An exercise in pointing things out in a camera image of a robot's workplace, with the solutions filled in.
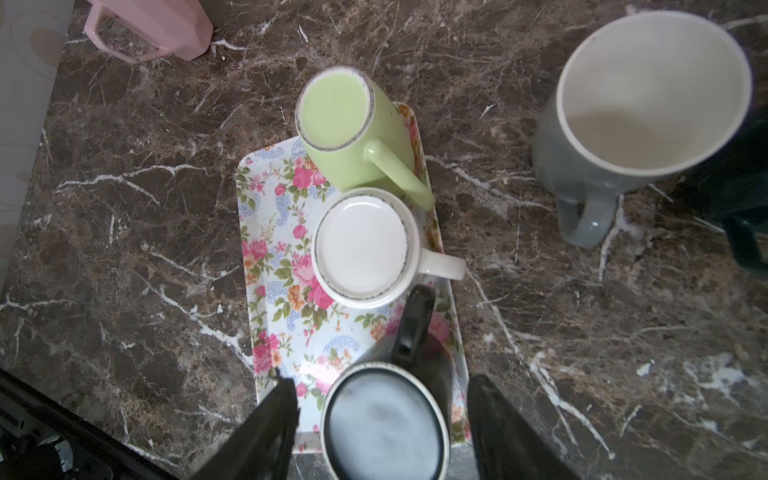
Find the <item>dark green ceramic mug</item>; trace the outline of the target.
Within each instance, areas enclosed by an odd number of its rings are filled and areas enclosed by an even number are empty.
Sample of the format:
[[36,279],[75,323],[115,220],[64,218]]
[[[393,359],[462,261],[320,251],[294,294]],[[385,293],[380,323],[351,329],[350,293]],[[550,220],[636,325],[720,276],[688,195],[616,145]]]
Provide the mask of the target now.
[[686,204],[721,225],[737,264],[767,276],[757,235],[767,232],[767,106],[753,110],[734,137],[693,168],[683,186]]

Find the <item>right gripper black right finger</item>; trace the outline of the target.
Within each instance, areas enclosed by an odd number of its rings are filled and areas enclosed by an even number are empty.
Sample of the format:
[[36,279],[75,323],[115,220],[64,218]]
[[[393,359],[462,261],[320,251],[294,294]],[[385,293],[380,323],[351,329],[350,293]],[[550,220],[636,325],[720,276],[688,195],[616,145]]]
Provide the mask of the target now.
[[486,375],[469,378],[467,410],[481,479],[576,479]]

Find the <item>pink ceramic mug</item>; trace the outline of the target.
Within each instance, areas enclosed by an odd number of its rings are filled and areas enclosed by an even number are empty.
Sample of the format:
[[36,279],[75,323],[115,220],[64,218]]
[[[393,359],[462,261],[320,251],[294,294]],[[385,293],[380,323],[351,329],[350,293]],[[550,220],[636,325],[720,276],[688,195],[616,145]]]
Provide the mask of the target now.
[[[155,49],[135,56],[109,46],[99,34],[99,25],[106,17],[117,20]],[[191,61],[209,49],[213,25],[198,1],[93,1],[84,33],[99,50],[130,64],[169,55]]]

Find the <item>grey ceramic mug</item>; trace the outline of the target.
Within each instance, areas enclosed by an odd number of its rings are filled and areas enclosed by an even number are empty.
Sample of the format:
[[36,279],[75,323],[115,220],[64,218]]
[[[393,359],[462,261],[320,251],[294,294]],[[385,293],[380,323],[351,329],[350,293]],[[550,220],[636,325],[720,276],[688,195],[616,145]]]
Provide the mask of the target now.
[[622,194],[717,153],[752,94],[744,50],[700,16],[642,12],[591,34],[566,62],[533,142],[563,239],[598,245]]

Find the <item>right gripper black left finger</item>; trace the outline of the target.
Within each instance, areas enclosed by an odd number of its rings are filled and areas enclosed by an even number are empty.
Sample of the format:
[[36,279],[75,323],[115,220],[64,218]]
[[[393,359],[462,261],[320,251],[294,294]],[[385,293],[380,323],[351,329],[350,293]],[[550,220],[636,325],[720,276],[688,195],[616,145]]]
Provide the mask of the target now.
[[279,380],[194,479],[285,479],[300,409],[294,381]]

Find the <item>light green ceramic mug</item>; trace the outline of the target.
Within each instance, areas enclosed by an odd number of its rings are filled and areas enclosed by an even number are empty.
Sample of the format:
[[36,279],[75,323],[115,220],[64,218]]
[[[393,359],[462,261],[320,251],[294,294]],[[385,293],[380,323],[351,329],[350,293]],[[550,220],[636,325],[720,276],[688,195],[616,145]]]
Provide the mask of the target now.
[[311,161],[340,191],[375,187],[434,207],[403,117],[363,72],[335,66],[315,75],[299,96],[295,124]]

